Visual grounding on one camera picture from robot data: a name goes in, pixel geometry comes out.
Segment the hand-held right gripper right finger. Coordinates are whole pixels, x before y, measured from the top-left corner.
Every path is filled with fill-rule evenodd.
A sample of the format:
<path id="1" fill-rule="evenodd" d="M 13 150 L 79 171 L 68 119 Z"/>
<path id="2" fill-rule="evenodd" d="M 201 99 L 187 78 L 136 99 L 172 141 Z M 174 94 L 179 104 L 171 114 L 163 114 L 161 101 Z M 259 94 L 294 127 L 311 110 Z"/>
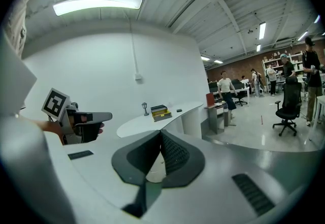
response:
<path id="1" fill-rule="evenodd" d="M 277 152 L 182 135 L 205 168 L 187 187 L 163 189 L 149 224 L 280 224 L 314 177 L 322 151 Z"/>

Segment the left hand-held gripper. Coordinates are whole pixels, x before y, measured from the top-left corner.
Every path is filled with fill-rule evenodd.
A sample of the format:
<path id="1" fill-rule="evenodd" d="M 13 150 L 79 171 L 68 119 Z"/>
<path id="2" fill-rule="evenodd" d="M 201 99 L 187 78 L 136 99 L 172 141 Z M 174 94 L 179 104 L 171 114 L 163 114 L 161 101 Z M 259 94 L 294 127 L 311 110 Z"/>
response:
<path id="1" fill-rule="evenodd" d="M 88 143 L 97 139 L 100 123 L 112 119 L 110 112 L 79 111 L 78 104 L 68 95 L 52 88 L 42 106 L 48 121 L 58 122 L 64 145 Z"/>

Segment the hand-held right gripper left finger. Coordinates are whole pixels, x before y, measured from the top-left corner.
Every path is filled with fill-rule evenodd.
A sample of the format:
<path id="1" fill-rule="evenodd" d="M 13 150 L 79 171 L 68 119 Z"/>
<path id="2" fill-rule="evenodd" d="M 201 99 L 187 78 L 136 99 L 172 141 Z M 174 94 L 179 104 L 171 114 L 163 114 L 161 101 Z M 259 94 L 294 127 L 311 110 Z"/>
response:
<path id="1" fill-rule="evenodd" d="M 0 118 L 0 162 L 23 202 L 45 224 L 160 224 L 145 186 L 123 182 L 111 164 L 146 136 L 62 146 L 33 123 Z"/>

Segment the black box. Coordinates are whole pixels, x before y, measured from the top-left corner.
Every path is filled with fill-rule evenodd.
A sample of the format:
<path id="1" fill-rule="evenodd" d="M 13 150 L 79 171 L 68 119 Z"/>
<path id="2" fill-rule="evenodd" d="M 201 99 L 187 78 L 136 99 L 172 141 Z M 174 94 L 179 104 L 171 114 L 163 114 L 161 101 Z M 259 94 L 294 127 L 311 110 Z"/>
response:
<path id="1" fill-rule="evenodd" d="M 162 121 L 172 117 L 172 113 L 165 105 L 154 106 L 150 109 L 154 122 Z"/>

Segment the person's left forearm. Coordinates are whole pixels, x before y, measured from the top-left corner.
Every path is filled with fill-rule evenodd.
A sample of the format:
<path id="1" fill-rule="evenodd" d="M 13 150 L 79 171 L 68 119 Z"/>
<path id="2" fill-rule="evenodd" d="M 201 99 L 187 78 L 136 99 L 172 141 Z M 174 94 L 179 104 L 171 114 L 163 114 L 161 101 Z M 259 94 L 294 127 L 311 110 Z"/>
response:
<path id="1" fill-rule="evenodd" d="M 38 120 L 31 120 L 31 122 L 35 123 L 42 131 L 44 132 L 51 132 L 58 135 L 62 144 L 63 142 L 63 133 L 60 124 L 52 121 L 38 121 Z"/>

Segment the white kidney-shaped table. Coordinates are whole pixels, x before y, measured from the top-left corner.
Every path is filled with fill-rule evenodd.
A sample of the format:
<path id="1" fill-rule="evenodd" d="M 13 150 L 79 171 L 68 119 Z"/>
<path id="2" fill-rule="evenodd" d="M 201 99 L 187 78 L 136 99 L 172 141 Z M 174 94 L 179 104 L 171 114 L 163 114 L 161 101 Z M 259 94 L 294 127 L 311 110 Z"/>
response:
<path id="1" fill-rule="evenodd" d="M 168 130 L 200 139 L 202 137 L 200 118 L 202 105 L 202 102 L 174 105 L 170 109 L 172 117 L 158 122 L 154 122 L 151 115 L 136 117 L 120 126 L 117 136 L 124 138 L 146 131 Z"/>

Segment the grey cabinet with brown top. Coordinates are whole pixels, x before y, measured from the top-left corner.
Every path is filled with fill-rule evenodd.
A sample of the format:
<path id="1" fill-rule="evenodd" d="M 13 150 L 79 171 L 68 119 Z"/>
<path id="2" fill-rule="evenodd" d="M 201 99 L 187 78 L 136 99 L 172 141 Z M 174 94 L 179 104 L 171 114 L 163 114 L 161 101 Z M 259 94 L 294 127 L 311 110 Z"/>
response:
<path id="1" fill-rule="evenodd" d="M 224 132 L 225 118 L 228 117 L 228 105 L 223 100 L 215 100 L 213 93 L 206 94 L 207 106 L 204 108 L 208 112 L 210 130 L 218 135 Z"/>

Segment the black office chair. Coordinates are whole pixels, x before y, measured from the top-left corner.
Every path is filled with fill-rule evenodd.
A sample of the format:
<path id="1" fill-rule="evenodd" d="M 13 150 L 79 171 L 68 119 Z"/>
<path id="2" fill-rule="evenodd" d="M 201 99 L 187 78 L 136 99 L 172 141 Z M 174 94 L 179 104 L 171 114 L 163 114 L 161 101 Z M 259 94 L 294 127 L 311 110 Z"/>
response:
<path id="1" fill-rule="evenodd" d="M 285 129 L 291 129 L 294 137 L 297 135 L 297 124 L 294 120 L 300 116 L 302 105 L 301 90 L 302 84 L 298 81 L 296 76 L 286 78 L 283 84 L 282 107 L 279 106 L 280 101 L 275 102 L 277 105 L 275 114 L 277 117 L 281 118 L 281 122 L 272 125 L 273 129 L 275 126 L 283 126 L 281 132 L 278 134 L 280 137 Z"/>
<path id="2" fill-rule="evenodd" d="M 236 105 L 240 105 L 241 107 L 243 105 L 248 105 L 248 102 L 244 100 L 244 98 L 247 97 L 247 92 L 240 91 L 237 92 L 236 94 L 232 93 L 232 97 L 234 98 L 234 103 Z"/>

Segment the long white desk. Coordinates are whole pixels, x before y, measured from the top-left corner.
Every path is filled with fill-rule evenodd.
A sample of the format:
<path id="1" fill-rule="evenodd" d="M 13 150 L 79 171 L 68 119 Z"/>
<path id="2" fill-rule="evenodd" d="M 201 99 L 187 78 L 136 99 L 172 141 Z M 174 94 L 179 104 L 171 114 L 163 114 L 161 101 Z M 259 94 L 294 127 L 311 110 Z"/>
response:
<path id="1" fill-rule="evenodd" d="M 218 83 L 217 81 L 208 83 L 209 90 L 210 90 L 210 92 L 213 93 L 215 101 L 221 100 L 219 93 L 218 93 L 218 89 L 217 89 L 217 83 Z M 236 90 L 236 93 L 240 92 L 240 91 L 247 92 L 247 97 L 245 97 L 244 100 L 249 103 L 249 97 L 250 97 L 249 85 L 247 85 L 246 83 L 242 83 L 238 79 L 232 80 L 232 84 Z"/>

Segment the hanging oblong ceiling lamp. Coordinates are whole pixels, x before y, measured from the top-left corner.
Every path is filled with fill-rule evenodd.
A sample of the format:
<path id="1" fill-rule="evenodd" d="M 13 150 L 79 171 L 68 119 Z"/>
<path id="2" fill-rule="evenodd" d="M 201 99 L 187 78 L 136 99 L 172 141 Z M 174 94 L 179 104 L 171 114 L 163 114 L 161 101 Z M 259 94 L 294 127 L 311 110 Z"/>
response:
<path id="1" fill-rule="evenodd" d="M 92 8 L 140 9 L 143 0 L 65 0 L 53 5 L 57 16 Z"/>

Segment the person's brown printed shirt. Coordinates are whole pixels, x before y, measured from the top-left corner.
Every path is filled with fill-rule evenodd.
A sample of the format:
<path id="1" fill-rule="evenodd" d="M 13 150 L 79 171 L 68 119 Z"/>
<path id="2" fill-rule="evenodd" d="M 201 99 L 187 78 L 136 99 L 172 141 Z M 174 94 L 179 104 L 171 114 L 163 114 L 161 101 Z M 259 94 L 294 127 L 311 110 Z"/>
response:
<path id="1" fill-rule="evenodd" d="M 29 0 L 15 0 L 11 5 L 6 21 L 5 34 L 16 55 L 21 58 L 26 41 L 26 8 Z"/>

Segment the white shelving unit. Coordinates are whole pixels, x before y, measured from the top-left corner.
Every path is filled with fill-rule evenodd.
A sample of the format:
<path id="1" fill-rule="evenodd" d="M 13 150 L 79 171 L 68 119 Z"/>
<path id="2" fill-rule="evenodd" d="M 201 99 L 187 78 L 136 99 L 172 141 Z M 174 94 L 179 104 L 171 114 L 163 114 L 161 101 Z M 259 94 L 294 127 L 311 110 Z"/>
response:
<path id="1" fill-rule="evenodd" d="M 269 76 L 267 74 L 267 68 L 269 64 L 272 65 L 272 68 L 276 72 L 276 92 L 280 91 L 281 86 L 285 82 L 285 75 L 284 75 L 284 69 L 283 69 L 283 63 L 280 58 L 280 52 L 278 52 L 278 55 L 275 56 L 275 58 L 266 58 L 262 60 L 262 66 L 264 69 L 264 79 L 266 81 L 266 88 L 265 92 L 269 93 L 271 89 L 271 83 L 269 81 Z M 304 82 L 306 79 L 306 76 L 303 72 L 303 63 L 302 63 L 302 52 L 298 52 L 294 55 L 291 55 L 290 53 L 287 54 L 287 59 L 293 64 L 294 70 L 296 72 L 296 77 L 299 77 L 300 82 Z"/>

